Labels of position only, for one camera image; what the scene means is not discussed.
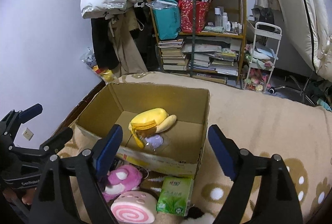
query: yellow plush toy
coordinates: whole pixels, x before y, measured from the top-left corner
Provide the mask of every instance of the yellow plush toy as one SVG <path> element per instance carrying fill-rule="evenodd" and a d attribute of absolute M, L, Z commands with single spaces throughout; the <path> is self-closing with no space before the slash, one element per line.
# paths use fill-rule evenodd
<path fill-rule="evenodd" d="M 157 133 L 166 131 L 176 121 L 176 115 L 168 115 L 162 108 L 155 108 L 136 115 L 129 123 L 128 129 L 131 131 L 137 145 L 144 148 L 139 136 L 148 138 Z"/>

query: pink plush toy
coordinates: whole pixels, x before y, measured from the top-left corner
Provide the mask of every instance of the pink plush toy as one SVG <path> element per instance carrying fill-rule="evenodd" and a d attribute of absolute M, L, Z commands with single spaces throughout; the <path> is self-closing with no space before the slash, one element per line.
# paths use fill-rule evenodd
<path fill-rule="evenodd" d="M 106 202 L 124 192 L 137 190 L 142 177 L 142 173 L 132 165 L 123 165 L 111 171 L 108 175 L 109 184 L 106 185 L 103 192 Z"/>

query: pink spiral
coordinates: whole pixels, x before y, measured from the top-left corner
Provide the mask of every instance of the pink spiral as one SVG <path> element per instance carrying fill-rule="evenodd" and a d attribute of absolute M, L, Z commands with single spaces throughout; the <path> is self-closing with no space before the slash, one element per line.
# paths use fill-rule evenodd
<path fill-rule="evenodd" d="M 122 222 L 142 223 L 149 219 L 147 212 L 132 205 L 117 205 L 112 208 L 112 213 Z"/>

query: teal paper bag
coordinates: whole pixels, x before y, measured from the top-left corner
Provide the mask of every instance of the teal paper bag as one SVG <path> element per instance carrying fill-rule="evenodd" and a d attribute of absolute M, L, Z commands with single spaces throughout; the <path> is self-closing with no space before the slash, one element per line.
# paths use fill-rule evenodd
<path fill-rule="evenodd" d="M 176 39 L 181 31 L 179 7 L 170 9 L 153 10 L 157 24 L 159 39 Z"/>

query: power socket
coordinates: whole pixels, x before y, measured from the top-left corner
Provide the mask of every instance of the power socket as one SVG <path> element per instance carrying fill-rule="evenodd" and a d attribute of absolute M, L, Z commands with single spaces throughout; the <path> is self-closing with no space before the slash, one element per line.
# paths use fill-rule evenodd
<path fill-rule="evenodd" d="M 29 141 L 31 140 L 32 136 L 34 134 L 32 133 L 32 131 L 28 128 L 25 129 L 25 131 L 23 132 L 23 136 Z"/>

